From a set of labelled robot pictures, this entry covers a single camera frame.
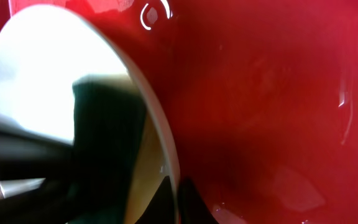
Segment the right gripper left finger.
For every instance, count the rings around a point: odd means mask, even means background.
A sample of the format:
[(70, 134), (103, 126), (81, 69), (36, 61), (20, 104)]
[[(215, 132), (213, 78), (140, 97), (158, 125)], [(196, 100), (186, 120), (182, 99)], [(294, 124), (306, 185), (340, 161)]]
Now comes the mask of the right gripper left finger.
[(175, 204), (169, 176), (165, 176), (135, 224), (174, 224)]

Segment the white plate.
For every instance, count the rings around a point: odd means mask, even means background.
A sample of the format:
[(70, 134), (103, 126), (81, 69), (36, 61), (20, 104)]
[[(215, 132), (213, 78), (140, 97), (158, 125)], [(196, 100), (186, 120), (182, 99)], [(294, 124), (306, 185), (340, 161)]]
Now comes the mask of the white plate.
[[(140, 91), (160, 138), (178, 223), (180, 169), (172, 132), (156, 94), (131, 58), (85, 18), (58, 6), (28, 7), (12, 16), (0, 31), (0, 122), (70, 145), (73, 155), (73, 85), (86, 77), (130, 80)], [(75, 184), (85, 176), (75, 162), (76, 179), (70, 192), (76, 197), (78, 217), (83, 206)], [(5, 199), (37, 189), (45, 179), (0, 183), (18, 185), (5, 191)], [(76, 223), (75, 218), (66, 223)]]

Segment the green and yellow sponge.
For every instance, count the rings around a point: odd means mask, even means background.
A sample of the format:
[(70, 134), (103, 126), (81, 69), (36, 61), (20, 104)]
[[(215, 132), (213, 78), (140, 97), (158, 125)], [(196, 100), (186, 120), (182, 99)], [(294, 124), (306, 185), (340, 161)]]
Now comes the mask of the green and yellow sponge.
[(166, 173), (147, 105), (130, 80), (86, 77), (73, 85), (76, 223), (136, 223)]

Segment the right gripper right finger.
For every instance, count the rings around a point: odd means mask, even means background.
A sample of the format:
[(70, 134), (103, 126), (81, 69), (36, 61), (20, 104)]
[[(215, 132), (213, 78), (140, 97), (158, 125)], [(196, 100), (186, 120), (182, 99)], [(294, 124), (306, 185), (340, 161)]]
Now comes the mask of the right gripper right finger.
[(178, 208), (181, 224), (218, 224), (190, 178), (180, 182)]

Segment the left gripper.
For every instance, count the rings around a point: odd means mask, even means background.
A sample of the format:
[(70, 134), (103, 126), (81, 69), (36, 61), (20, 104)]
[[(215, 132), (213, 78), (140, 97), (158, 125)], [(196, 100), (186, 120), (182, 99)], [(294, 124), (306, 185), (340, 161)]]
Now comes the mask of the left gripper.
[(72, 149), (0, 122), (0, 181), (45, 179), (37, 189), (0, 200), (0, 223), (66, 223), (76, 217)]

